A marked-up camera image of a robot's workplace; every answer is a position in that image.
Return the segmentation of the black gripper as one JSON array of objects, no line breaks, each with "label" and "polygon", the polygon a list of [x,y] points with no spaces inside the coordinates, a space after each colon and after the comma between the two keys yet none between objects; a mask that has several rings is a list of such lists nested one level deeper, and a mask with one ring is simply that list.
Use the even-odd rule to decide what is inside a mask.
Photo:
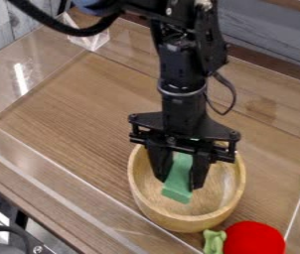
[{"label": "black gripper", "polygon": [[129,141],[147,149],[155,178],[164,182],[172,166],[172,153],[192,156],[190,189],[203,187],[210,163],[232,163],[239,134],[216,122],[207,112],[203,90],[163,94],[162,110],[128,115]]}]

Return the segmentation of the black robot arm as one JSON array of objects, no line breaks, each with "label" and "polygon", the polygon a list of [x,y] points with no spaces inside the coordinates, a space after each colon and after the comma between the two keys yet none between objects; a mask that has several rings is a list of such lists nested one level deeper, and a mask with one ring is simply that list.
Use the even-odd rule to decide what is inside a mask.
[{"label": "black robot arm", "polygon": [[129,141],[144,146],[152,174],[166,181],[175,152],[192,156],[187,185],[199,189],[210,164],[234,161],[239,133],[218,123],[207,110],[207,78],[224,86],[224,42],[218,19],[218,0],[73,0],[89,15],[107,17],[133,12],[148,20],[159,58],[156,89],[162,97],[159,112],[128,116]]}]

